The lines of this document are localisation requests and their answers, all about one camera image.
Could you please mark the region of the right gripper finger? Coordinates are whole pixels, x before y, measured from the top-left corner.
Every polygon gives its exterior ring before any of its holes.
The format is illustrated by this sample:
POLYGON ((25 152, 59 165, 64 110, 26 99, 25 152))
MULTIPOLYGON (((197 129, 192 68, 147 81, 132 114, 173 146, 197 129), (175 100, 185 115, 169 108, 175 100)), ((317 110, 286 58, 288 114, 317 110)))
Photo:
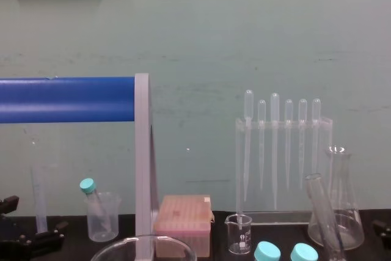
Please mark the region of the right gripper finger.
POLYGON ((372 222, 372 227, 375 234, 381 239, 383 247, 390 247, 390 226, 382 221, 374 220, 372 222))

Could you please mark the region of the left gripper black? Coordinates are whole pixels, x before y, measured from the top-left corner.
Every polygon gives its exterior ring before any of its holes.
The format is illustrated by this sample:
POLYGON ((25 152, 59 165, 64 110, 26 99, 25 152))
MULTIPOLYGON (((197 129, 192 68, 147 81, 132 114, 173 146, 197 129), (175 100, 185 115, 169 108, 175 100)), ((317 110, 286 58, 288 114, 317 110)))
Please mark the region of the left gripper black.
POLYGON ((17 223, 5 217, 6 214, 17 210, 19 199, 18 196, 10 196, 0 202, 1 252, 12 252, 20 247, 22 257, 38 257, 60 251, 68 222, 60 222, 53 229, 33 236, 25 234, 17 223))

